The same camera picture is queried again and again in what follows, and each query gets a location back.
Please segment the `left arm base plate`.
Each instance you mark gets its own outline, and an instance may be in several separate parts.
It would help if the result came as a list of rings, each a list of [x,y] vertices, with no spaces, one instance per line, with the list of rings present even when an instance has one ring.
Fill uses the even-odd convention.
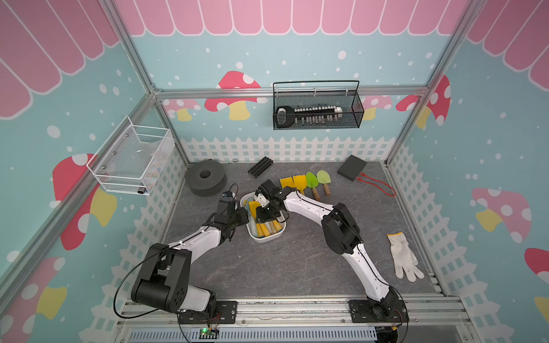
[[[234,324],[236,322],[238,302],[219,301],[207,305],[202,312],[194,310],[179,310],[179,324]]]

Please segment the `light green shovel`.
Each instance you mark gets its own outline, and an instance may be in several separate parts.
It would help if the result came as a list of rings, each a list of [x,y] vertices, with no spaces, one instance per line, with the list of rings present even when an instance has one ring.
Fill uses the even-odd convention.
[[[328,197],[332,196],[332,193],[330,191],[329,184],[331,183],[330,175],[325,170],[320,170],[316,174],[317,180],[319,183],[323,186],[323,189],[325,191],[325,194]]]

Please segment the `red shovel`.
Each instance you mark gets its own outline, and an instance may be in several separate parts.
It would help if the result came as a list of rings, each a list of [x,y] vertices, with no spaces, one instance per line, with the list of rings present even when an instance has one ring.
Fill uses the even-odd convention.
[[[271,221],[270,223],[272,227],[275,229],[276,232],[281,232],[283,230],[283,226],[276,220]]]

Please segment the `white plastic storage box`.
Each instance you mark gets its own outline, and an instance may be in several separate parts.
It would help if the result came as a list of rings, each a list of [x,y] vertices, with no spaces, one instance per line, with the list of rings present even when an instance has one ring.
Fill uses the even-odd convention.
[[[283,226],[283,230],[281,232],[276,232],[275,229],[270,224],[271,222],[264,223],[264,224],[266,224],[267,228],[269,229],[271,235],[269,237],[265,237],[265,238],[258,238],[257,237],[257,232],[256,232],[256,228],[255,228],[255,225],[254,225],[255,222],[254,222],[254,220],[253,220],[253,218],[250,214],[250,208],[249,208],[249,202],[254,201],[253,196],[254,196],[253,193],[249,193],[249,194],[244,195],[240,200],[241,207],[243,207],[247,211],[248,223],[245,226],[246,226],[247,233],[249,234],[249,236],[254,241],[256,241],[257,243],[265,243],[265,242],[273,241],[273,240],[281,237],[283,235],[283,233],[285,232],[287,224],[286,223],[280,223]]]

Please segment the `yellow shovel blue tip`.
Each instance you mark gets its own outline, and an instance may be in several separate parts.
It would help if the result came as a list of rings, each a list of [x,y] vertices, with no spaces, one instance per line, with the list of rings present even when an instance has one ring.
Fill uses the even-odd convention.
[[[294,187],[300,192],[300,194],[305,194],[305,189],[307,188],[307,178],[305,175],[295,175],[293,177]]]

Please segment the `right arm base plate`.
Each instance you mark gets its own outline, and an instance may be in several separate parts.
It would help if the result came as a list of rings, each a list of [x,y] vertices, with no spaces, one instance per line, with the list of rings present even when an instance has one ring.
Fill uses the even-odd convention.
[[[389,323],[401,325],[409,322],[405,303],[394,304],[373,300],[349,300],[347,302],[353,323]]]

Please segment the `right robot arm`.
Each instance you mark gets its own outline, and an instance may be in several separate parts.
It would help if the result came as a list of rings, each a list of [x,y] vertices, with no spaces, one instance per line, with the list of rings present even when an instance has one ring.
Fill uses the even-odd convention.
[[[365,289],[366,303],[350,307],[351,312],[356,314],[354,322],[394,320],[400,324],[409,323],[404,300],[399,291],[377,271],[367,255],[360,229],[344,204],[325,204],[291,187],[268,190],[261,186],[254,193],[254,199],[260,203],[256,217],[258,222],[275,221],[284,214],[293,213],[322,227],[327,246],[347,261]]]

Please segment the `green shovel wooden handle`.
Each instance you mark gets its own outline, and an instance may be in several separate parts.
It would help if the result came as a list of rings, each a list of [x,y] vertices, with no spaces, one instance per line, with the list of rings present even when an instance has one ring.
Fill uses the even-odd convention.
[[[319,181],[317,180],[317,177],[311,171],[306,174],[306,182],[307,182],[307,187],[311,189],[315,200],[319,202],[320,201],[320,195],[317,191]]]

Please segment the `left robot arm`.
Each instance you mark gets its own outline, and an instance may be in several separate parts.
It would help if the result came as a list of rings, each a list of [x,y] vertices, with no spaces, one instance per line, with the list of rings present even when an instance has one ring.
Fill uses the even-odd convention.
[[[211,322],[220,317],[215,293],[190,285],[192,263],[206,252],[231,240],[237,227],[249,222],[232,191],[223,193],[217,211],[190,236],[170,244],[153,244],[138,270],[131,301],[155,311],[190,314]]]

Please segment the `yellow shovel wooden handle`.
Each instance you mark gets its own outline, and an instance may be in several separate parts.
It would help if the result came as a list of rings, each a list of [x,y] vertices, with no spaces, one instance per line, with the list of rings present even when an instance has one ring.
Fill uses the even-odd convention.
[[[286,178],[280,179],[280,184],[282,189],[286,187],[295,188],[295,182],[293,177],[286,177]]]

